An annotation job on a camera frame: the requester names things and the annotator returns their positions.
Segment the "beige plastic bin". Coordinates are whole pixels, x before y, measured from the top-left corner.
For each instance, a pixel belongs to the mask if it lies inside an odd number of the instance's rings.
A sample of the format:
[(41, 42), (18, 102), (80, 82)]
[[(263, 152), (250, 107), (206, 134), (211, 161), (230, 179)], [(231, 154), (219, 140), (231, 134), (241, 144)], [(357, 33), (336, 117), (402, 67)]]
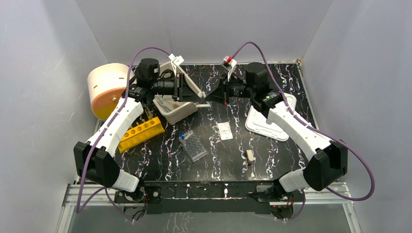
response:
[[(160, 65), (160, 73), (162, 73), (166, 69), (172, 69), (171, 65), (170, 65), (170, 62), (166, 62), (166, 63)], [(174, 97), (174, 96), (169, 96), (169, 95), (163, 95), (163, 96), (162, 95), (155, 95), (154, 99), (153, 99), (153, 103), (155, 104), (155, 106), (159, 110), (160, 114), (171, 125), (173, 125), (173, 124), (183, 120), (184, 118), (188, 117), (189, 115), (197, 112), (199, 108), (196, 107), (196, 104), (201, 102), (201, 101), (182, 101), (182, 74), (186, 74), (186, 77), (190, 78), (188, 76), (188, 74), (181, 67), (177, 68), (177, 75), (180, 75), (180, 81), (179, 81), (178, 95), (177, 96)], [(160, 105), (157, 102), (158, 99), (173, 100), (174, 103), (179, 104), (180, 107), (177, 108), (177, 109), (174, 109), (171, 112), (164, 112), (163, 109), (160, 107)]]

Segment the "white paper packet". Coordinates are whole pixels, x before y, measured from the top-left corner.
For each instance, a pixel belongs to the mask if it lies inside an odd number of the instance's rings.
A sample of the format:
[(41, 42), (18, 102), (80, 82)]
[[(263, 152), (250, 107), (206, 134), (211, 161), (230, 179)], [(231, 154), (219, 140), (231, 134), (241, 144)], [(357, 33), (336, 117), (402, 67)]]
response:
[(220, 134), (220, 139), (222, 141), (233, 139), (233, 134), (231, 132), (229, 122), (221, 122), (218, 123), (217, 126)]

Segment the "yellow test tube rack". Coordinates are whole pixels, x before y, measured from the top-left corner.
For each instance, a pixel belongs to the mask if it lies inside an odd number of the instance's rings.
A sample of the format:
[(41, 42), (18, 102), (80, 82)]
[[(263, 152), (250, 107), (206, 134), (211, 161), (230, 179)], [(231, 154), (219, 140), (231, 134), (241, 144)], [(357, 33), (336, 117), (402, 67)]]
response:
[(119, 152), (124, 153), (138, 144), (164, 133), (164, 131), (165, 129), (158, 117), (149, 119), (126, 131), (118, 145)]

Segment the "clear acrylic tube rack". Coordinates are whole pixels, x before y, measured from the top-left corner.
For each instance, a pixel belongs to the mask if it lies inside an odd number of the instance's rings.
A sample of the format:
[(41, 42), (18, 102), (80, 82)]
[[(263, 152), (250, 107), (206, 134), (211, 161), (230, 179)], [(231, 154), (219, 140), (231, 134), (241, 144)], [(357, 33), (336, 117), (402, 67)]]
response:
[(181, 140), (179, 137), (179, 140), (193, 163), (197, 162), (198, 160), (207, 155), (207, 150), (200, 142), (199, 137), (194, 133), (193, 130), (190, 130), (183, 134), (186, 134), (186, 139)]

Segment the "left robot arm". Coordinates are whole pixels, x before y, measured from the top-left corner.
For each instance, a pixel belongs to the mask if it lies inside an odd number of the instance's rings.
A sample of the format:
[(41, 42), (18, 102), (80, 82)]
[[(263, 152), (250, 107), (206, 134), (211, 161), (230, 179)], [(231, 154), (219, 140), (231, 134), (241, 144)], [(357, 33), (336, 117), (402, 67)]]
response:
[(162, 65), (153, 58), (142, 59), (135, 71), (121, 63), (109, 63), (89, 73), (92, 112), (105, 123), (85, 143), (78, 142), (74, 147), (77, 173), (82, 180), (126, 191), (133, 202), (143, 200), (145, 189), (138, 184), (139, 178), (120, 169), (114, 157), (125, 134), (131, 135), (129, 128), (143, 114), (145, 104), (156, 96), (175, 97), (175, 87), (168, 88), (159, 79), (160, 72), (171, 70), (174, 79), (187, 82), (196, 97), (194, 102), (204, 97), (181, 69), (183, 57), (170, 54), (169, 59)]

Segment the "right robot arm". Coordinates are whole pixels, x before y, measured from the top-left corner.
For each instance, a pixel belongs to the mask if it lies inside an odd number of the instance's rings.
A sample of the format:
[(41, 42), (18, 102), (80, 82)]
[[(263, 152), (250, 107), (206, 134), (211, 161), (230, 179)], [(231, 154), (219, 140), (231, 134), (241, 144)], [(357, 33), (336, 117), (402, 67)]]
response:
[(269, 70), (258, 62), (245, 68), (245, 79), (225, 75), (207, 101), (229, 103), (231, 97), (249, 98), (253, 108), (279, 126), (303, 151), (306, 167), (285, 173), (274, 180), (274, 196), (286, 201), (293, 191), (312, 188), (321, 191), (347, 173), (348, 150), (310, 129), (311, 124), (287, 107), (287, 101), (270, 88)]

